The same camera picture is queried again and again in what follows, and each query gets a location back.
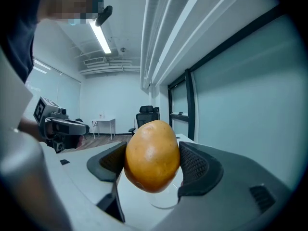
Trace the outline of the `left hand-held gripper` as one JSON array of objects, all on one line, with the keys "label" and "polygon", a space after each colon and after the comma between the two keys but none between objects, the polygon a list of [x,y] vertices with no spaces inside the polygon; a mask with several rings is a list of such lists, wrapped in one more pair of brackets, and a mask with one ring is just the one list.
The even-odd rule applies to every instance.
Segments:
[{"label": "left hand-held gripper", "polygon": [[56,153],[77,148],[79,135],[88,134],[88,125],[69,119],[66,109],[44,97],[40,97],[33,116],[40,135]]}]

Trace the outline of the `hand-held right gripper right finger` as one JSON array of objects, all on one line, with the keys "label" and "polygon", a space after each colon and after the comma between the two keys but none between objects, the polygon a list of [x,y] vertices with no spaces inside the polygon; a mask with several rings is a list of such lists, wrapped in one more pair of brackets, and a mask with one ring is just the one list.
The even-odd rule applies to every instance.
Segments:
[{"label": "hand-held right gripper right finger", "polygon": [[156,231],[261,231],[291,191],[254,160],[201,144],[179,143],[183,184]]}]

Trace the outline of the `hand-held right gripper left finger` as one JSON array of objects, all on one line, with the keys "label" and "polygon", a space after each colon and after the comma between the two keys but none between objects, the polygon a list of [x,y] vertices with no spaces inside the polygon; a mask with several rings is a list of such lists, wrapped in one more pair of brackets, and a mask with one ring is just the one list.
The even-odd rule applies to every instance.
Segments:
[{"label": "hand-held right gripper left finger", "polygon": [[135,231],[125,223],[117,182],[126,143],[57,154],[42,145],[49,177],[72,231]]}]

